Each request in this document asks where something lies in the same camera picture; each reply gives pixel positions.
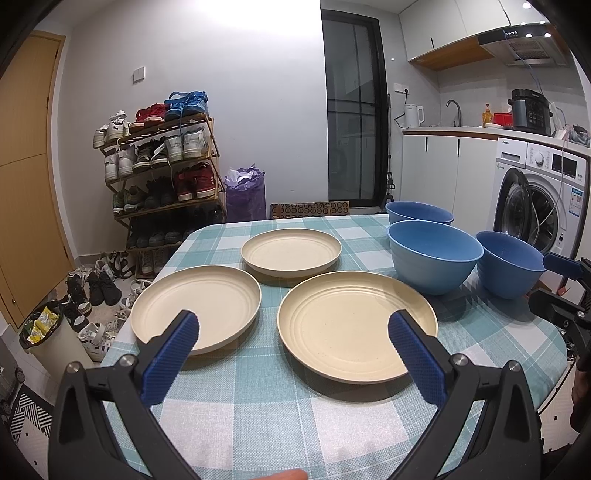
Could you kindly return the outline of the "white trash bin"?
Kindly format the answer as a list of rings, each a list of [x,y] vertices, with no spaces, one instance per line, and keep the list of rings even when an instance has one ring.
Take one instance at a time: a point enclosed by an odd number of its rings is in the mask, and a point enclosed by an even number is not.
[[[25,319],[19,343],[56,383],[61,382],[67,365],[72,362],[80,363],[85,369],[94,367],[58,301],[42,304]]]

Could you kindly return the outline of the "range hood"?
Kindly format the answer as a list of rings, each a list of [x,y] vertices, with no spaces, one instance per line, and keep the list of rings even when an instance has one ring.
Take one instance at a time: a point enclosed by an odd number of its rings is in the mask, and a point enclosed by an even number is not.
[[[549,24],[526,24],[477,35],[481,48],[507,67],[567,67],[569,49]]]

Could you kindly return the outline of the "large light blue bowl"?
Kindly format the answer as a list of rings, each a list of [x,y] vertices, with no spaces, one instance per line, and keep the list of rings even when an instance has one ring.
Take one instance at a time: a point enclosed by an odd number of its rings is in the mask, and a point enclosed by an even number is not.
[[[398,278],[433,296],[459,288],[484,255],[481,243],[451,225],[404,220],[387,230]]]

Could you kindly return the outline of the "patterned cardboard box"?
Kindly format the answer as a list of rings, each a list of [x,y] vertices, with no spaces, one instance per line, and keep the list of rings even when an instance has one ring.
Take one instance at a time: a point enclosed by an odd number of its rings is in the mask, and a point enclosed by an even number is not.
[[[310,218],[349,215],[349,201],[277,203],[270,205],[270,218]]]

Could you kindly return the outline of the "wooden shoe rack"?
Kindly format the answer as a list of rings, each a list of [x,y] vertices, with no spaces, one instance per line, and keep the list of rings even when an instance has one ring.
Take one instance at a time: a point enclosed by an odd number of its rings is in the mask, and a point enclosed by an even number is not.
[[[112,216],[126,230],[124,251],[111,255],[118,269],[133,263],[137,277],[151,279],[190,234],[226,220],[214,125],[204,113],[141,114],[137,124],[118,116],[95,131]]]

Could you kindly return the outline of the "white washing machine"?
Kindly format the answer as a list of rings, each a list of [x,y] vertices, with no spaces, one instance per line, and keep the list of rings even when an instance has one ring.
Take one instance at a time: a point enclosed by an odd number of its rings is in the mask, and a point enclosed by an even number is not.
[[[576,256],[585,222],[589,161],[566,147],[497,141],[489,230],[546,254]]]

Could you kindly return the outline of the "teal checked tablecloth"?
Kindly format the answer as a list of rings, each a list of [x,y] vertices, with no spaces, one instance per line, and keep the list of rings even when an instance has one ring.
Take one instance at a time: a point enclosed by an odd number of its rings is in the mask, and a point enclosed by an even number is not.
[[[188,359],[152,412],[185,461],[204,479],[250,479],[301,468],[312,479],[385,479],[435,409],[403,377],[348,385],[318,376],[283,347],[276,311],[288,284],[262,282],[259,317],[245,335]],[[557,328],[525,300],[490,295],[476,277],[431,299],[439,339],[480,365],[518,361],[535,404],[567,366]]]

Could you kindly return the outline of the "white electric kettle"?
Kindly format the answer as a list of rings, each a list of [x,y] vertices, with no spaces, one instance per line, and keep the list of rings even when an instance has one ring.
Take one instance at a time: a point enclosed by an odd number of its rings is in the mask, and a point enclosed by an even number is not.
[[[425,122],[424,107],[416,104],[405,105],[405,124],[406,128],[419,128]]]

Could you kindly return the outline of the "purple plastic bag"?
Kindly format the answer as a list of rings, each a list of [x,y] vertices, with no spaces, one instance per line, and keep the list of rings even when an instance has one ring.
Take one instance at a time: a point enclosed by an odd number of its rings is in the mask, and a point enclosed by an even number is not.
[[[252,164],[229,169],[223,180],[228,222],[266,220],[264,172]]]

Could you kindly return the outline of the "black pressure cooker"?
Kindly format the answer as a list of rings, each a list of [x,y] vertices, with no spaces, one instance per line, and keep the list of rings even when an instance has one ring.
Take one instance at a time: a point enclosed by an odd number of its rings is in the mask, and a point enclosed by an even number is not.
[[[550,136],[550,104],[546,97],[530,89],[514,89],[507,100],[512,107],[513,128],[517,131]]]

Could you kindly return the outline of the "black glass door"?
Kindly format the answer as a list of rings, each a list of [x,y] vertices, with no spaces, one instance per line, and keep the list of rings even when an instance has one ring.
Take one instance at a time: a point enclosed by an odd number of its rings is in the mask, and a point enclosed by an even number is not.
[[[376,207],[387,193],[390,102],[379,21],[322,9],[329,199]]]

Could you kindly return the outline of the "white lower kitchen cabinets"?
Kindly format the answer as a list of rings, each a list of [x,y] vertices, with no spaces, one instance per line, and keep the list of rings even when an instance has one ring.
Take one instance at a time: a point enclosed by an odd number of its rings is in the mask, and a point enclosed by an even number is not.
[[[497,142],[449,135],[407,135],[400,198],[441,207],[471,234],[488,228]]]

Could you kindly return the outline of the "cream plate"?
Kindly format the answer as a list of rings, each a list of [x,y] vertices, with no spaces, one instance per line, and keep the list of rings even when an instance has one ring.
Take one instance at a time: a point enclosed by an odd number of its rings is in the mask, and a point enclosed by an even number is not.
[[[390,316],[408,311],[438,334],[431,304],[398,279],[363,271],[325,273],[290,290],[277,310],[283,345],[302,365],[342,383],[389,382],[407,368],[388,335]]]
[[[339,260],[342,244],[334,236],[304,228],[260,233],[240,249],[254,271],[276,278],[304,278],[329,270]]]
[[[256,278],[235,267],[197,266],[171,273],[152,283],[135,300],[131,329],[146,344],[164,332],[183,310],[199,323],[191,353],[201,355],[235,341],[259,313],[262,290]]]

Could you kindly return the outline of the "yellow wooden door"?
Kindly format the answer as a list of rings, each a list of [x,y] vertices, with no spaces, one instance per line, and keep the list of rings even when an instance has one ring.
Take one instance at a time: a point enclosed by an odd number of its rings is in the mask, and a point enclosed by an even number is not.
[[[1,77],[1,313],[15,330],[73,266],[51,153],[64,42],[32,32]]]

